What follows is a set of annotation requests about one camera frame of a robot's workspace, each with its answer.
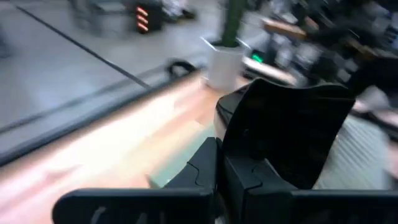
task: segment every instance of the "red light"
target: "red light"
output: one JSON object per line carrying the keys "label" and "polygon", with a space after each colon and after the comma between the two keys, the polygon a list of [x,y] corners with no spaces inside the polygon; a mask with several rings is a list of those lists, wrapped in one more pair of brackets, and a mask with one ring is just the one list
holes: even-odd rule
{"label": "red light", "polygon": [[140,21],[144,22],[145,24],[148,24],[148,20],[146,20],[144,17],[138,15],[137,19],[139,19]]}
{"label": "red light", "polygon": [[137,7],[137,12],[142,13],[144,16],[148,16],[148,12],[146,12],[145,10],[143,10],[141,7]]}
{"label": "red light", "polygon": [[140,22],[137,23],[137,26],[140,27],[141,29],[145,30],[146,32],[148,31],[148,27],[145,25],[141,24]]}

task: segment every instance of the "concrete floor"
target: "concrete floor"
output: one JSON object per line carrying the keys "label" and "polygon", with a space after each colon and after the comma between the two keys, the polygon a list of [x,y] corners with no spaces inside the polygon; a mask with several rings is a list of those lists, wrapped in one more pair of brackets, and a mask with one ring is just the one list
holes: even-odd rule
{"label": "concrete floor", "polygon": [[0,13],[12,55],[0,60],[0,161],[146,89],[16,9]]}
{"label": "concrete floor", "polygon": [[[206,63],[200,37],[216,37],[221,9],[215,0],[193,1],[197,21],[166,24],[162,32],[96,37],[74,26],[67,2],[13,1],[129,75],[131,80],[92,54],[7,2],[0,2],[0,27],[12,56],[0,60],[0,164],[21,156],[57,136],[65,128],[90,122],[93,114],[115,102],[148,92],[167,83],[164,64],[182,58],[194,65]],[[259,17],[248,14],[241,38],[263,40]]]}

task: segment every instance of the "plant pot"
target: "plant pot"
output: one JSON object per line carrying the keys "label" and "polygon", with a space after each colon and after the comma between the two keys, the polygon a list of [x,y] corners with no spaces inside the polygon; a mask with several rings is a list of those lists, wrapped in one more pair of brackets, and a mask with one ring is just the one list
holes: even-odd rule
{"label": "plant pot", "polygon": [[236,80],[243,70],[242,59],[249,46],[237,39],[237,47],[222,47],[217,42],[203,38],[208,48],[208,72],[206,84],[216,90],[231,91],[236,88]]}

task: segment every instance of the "wooden desk surface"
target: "wooden desk surface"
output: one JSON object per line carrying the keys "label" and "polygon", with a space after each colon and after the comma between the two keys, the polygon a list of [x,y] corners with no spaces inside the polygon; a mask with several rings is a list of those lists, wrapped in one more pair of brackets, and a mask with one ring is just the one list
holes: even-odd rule
{"label": "wooden desk surface", "polygon": [[[318,24],[316,24],[313,20],[306,17],[305,21],[307,25],[312,26],[315,29],[318,29]],[[280,22],[269,18],[264,18],[262,20],[263,29],[268,32],[273,32],[280,35],[285,35],[290,38],[294,38],[297,40],[305,40],[308,39],[308,34],[302,30],[300,27],[288,24],[286,22]],[[378,57],[379,54],[372,48],[360,44],[357,40],[347,39],[347,46],[351,46],[352,48],[357,50],[357,55],[355,56],[361,60],[371,60],[375,57]]]}
{"label": "wooden desk surface", "polygon": [[74,189],[149,187],[146,174],[213,122],[222,95],[196,75],[3,167],[0,223],[52,223]]}

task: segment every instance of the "green plant stem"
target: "green plant stem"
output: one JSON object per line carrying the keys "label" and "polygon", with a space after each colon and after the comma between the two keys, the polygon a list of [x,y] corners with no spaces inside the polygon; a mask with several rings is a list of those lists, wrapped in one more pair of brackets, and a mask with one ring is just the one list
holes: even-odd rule
{"label": "green plant stem", "polygon": [[223,47],[236,47],[236,38],[241,26],[247,0],[228,0],[228,8],[225,12],[221,45]]}

